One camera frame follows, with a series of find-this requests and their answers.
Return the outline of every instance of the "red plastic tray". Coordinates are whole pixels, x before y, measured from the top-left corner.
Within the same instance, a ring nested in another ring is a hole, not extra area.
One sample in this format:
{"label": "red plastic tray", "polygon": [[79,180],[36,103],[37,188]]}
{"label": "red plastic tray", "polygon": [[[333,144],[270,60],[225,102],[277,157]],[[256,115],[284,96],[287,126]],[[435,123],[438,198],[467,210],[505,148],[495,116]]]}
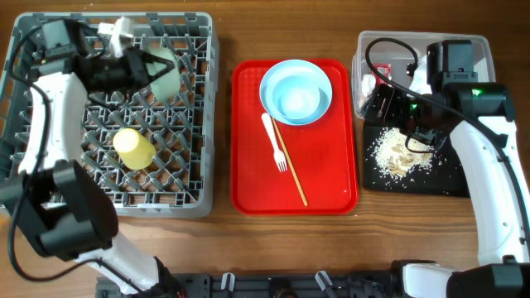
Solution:
{"label": "red plastic tray", "polygon": [[281,60],[249,60],[232,83],[232,202],[251,215],[316,215],[349,212],[359,197],[349,76],[336,60],[309,60],[330,78],[333,99],[319,120],[295,127],[277,121],[308,206],[291,171],[280,173],[263,127],[262,77]]}

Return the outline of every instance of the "yellow plastic cup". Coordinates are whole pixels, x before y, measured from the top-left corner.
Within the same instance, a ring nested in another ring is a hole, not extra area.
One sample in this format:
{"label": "yellow plastic cup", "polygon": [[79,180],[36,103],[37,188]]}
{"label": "yellow plastic cup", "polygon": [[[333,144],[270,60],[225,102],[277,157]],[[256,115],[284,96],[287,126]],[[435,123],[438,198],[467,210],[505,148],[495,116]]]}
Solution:
{"label": "yellow plastic cup", "polygon": [[157,149],[132,128],[124,128],[116,133],[113,145],[125,166],[131,170],[141,170],[151,165],[157,153]]}

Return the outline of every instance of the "white plastic fork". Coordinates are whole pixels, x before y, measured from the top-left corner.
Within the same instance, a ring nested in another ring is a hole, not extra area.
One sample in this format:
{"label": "white plastic fork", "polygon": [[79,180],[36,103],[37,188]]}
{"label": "white plastic fork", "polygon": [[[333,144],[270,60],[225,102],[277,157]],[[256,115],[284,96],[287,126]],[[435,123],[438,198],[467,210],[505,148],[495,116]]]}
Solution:
{"label": "white plastic fork", "polygon": [[274,133],[274,127],[272,126],[271,115],[268,113],[263,113],[262,115],[263,126],[267,131],[268,138],[271,140],[272,149],[274,149],[274,161],[278,170],[280,172],[287,171],[287,161],[285,159],[285,154],[280,150],[278,142],[276,140],[276,134]]}

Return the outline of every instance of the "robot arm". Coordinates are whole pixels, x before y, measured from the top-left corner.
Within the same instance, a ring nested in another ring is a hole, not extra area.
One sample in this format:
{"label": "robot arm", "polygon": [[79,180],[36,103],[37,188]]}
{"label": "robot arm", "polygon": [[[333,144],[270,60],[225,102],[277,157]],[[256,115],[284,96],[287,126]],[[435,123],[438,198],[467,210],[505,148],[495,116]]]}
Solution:
{"label": "robot arm", "polygon": [[[41,256],[87,263],[114,281],[123,294],[141,291],[141,296],[184,297],[184,288],[167,268],[118,231],[118,217],[111,201],[80,165],[81,119],[89,94],[136,92],[169,73],[175,67],[173,61],[128,47],[126,42],[113,43],[113,53],[119,53],[114,57],[87,57],[90,50],[84,43],[83,30],[72,20],[46,23],[42,31],[46,62],[31,71],[30,79],[46,93],[51,114],[46,123],[43,98],[32,89],[26,155],[19,166],[19,176],[0,186],[2,202],[13,214],[27,183],[31,183],[17,225]],[[166,68],[149,74],[147,64],[154,63]],[[44,158],[28,182],[46,124],[49,133]],[[65,204],[42,207],[51,193],[61,194]]]}
{"label": "robot arm", "polygon": [[366,104],[365,119],[398,127],[408,138],[435,148],[445,138],[451,139],[470,190],[482,266],[454,272],[433,263],[393,265],[402,292],[421,298],[528,294],[530,196],[517,154],[515,113],[508,91],[501,84],[477,83],[469,41],[443,41],[427,47],[426,81],[432,96],[415,94],[371,65],[369,49],[380,41],[398,43],[413,53],[416,63],[407,67],[408,73],[413,75],[417,66],[415,51],[402,41],[382,38],[367,47],[367,64],[390,86],[376,87]]}
{"label": "robot arm", "polygon": [[[495,133],[506,134],[504,152],[523,192],[524,208],[530,214],[530,196],[519,161],[514,122],[505,117],[480,117],[479,121]],[[479,235],[479,264],[502,263],[504,256],[517,262],[530,262],[524,241],[523,220],[512,181],[491,142],[476,128],[462,122],[450,133],[453,147],[464,167],[470,189]]]}

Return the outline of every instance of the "wooden table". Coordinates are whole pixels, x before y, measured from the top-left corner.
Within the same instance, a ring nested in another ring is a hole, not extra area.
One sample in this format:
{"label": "wooden table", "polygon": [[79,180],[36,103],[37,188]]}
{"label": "wooden table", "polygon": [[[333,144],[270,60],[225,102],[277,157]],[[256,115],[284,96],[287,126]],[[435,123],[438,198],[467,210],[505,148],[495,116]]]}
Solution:
{"label": "wooden table", "polygon": [[[488,38],[497,81],[505,83],[518,111],[518,145],[530,176],[530,39],[527,4],[476,1],[193,1],[193,0],[3,0],[0,57],[5,56],[15,17],[22,12],[204,11],[214,19],[221,47],[215,111],[215,200],[205,219],[120,219],[120,228],[141,249],[174,273],[232,271],[238,274],[320,269],[384,269],[401,258],[437,260],[466,269],[477,266],[477,234],[469,199],[393,195],[361,190],[345,216],[248,217],[230,202],[231,74],[249,59],[333,58],[349,70],[363,30],[433,31]],[[362,122],[355,121],[360,156]],[[11,269],[0,219],[0,297],[93,297],[97,274],[82,268],[59,281],[31,284]],[[50,275],[71,264],[40,259],[17,234],[22,267]]]}

